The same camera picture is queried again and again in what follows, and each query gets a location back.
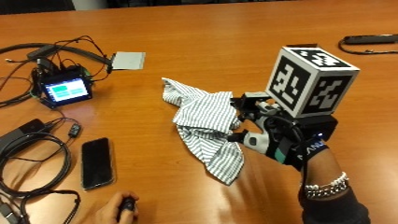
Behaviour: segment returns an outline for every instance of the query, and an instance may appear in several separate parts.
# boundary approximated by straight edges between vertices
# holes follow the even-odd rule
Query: table surface
[[[347,35],[396,32],[398,1],[289,1],[179,7],[142,7],[0,16],[0,48],[90,35],[103,51],[146,52],[144,69],[115,71],[94,87],[94,99],[62,107],[84,126],[70,146],[74,165],[56,189],[78,190],[83,203],[74,223],[91,223],[96,210],[120,189],[138,192],[138,223],[300,223],[300,175],[288,166],[243,147],[245,164],[232,186],[207,172],[180,139],[172,118],[179,108],[163,98],[162,78],[210,92],[264,91],[277,53],[285,45],[317,43],[360,67],[361,72],[335,117],[329,146],[351,176],[359,200],[375,223],[398,218],[397,55],[352,55],[337,42]],[[90,45],[74,45],[95,51]],[[397,49],[397,46],[376,46]],[[27,51],[2,58],[26,58]],[[102,66],[62,54],[92,73]],[[17,64],[0,63],[2,77]],[[28,77],[34,64],[17,73]],[[0,101],[27,87],[13,80]],[[0,109],[0,134],[31,119],[60,118],[36,100]],[[71,123],[56,131],[67,140]],[[243,128],[253,126],[245,122]],[[112,141],[118,181],[103,188],[82,188],[82,144],[100,137]],[[19,189],[44,185],[58,174],[63,157],[40,167],[21,163],[3,175]],[[28,204],[32,223],[62,223],[74,206],[72,196],[50,195]]]

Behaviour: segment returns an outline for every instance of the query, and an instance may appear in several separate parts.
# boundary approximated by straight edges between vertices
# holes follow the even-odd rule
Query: lit screen
[[[80,78],[47,85],[50,97],[60,102],[88,95],[86,83]]]

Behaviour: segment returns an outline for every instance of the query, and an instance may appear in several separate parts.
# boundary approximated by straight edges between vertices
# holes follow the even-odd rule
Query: bracelet
[[[324,186],[307,185],[305,192],[309,199],[328,198],[344,191],[349,187],[349,178],[347,173]]]

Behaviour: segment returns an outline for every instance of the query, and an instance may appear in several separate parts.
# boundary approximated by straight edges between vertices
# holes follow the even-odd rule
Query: apriltag cube
[[[267,87],[293,118],[331,115],[360,69],[323,48],[283,48]]]

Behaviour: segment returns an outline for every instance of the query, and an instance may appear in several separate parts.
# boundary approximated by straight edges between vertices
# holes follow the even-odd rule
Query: striped cloth
[[[174,118],[180,137],[210,173],[231,185],[244,165],[239,144],[227,141],[227,135],[240,125],[231,106],[233,94],[210,93],[170,78],[163,78],[163,82],[163,100],[180,107]]]

